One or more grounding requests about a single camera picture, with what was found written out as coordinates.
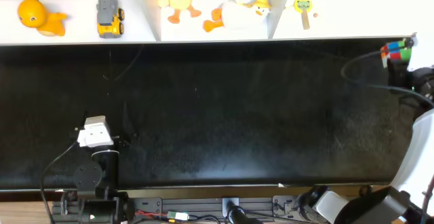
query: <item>black table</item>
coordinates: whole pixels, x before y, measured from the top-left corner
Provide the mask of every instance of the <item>black table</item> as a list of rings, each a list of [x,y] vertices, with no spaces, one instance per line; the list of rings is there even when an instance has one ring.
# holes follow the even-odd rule
[[[387,41],[150,44],[116,82],[139,45],[2,47],[0,189],[38,189],[83,112],[117,131],[124,102],[140,142],[120,148],[122,189],[389,182],[412,113],[339,74],[344,57]],[[351,74],[387,82],[379,57]],[[88,161],[73,149],[47,188],[73,187]]]

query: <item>wooden handle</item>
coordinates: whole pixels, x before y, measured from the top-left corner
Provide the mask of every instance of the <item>wooden handle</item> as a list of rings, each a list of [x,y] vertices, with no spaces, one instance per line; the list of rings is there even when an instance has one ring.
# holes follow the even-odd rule
[[[303,12],[301,12],[301,20],[303,22],[303,29],[309,30],[311,28],[311,26],[309,25],[309,18],[307,16],[306,10],[303,10]]]

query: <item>rubik's cube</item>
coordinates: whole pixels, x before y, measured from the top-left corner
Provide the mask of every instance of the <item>rubik's cube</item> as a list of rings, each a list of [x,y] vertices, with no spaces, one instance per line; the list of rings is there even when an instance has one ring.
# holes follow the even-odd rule
[[[384,68],[387,67],[387,60],[409,62],[412,56],[412,48],[405,48],[405,41],[394,41],[381,48],[381,59]]]

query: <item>yellow toy truck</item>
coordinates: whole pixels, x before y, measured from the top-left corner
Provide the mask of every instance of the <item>yellow toy truck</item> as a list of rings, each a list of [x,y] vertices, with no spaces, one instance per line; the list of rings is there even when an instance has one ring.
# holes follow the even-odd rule
[[[98,0],[96,5],[98,13],[98,33],[101,38],[119,38],[123,34],[122,20],[125,19],[123,9],[117,0]]]

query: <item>orange plush toy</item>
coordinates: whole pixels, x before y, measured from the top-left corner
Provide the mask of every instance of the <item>orange plush toy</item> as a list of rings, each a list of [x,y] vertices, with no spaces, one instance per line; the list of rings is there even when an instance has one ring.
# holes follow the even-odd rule
[[[65,35],[62,20],[66,19],[66,14],[48,12],[39,0],[24,0],[18,6],[18,16],[24,26],[36,28],[42,35]]]

